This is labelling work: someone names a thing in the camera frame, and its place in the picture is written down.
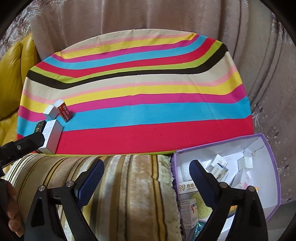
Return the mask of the person left hand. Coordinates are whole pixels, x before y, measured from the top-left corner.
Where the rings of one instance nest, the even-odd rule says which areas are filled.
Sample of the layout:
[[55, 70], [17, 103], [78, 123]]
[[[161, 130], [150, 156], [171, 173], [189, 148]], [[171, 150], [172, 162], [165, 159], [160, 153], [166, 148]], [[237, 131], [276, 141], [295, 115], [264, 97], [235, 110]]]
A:
[[8, 217], [8, 227], [18, 237], [21, 237], [24, 234], [24, 225], [19, 212], [18, 204], [15, 200], [16, 190], [10, 182], [4, 179], [1, 179], [1, 187], [4, 187], [1, 190], [1, 196], [5, 193], [4, 198], [7, 201], [4, 211]]

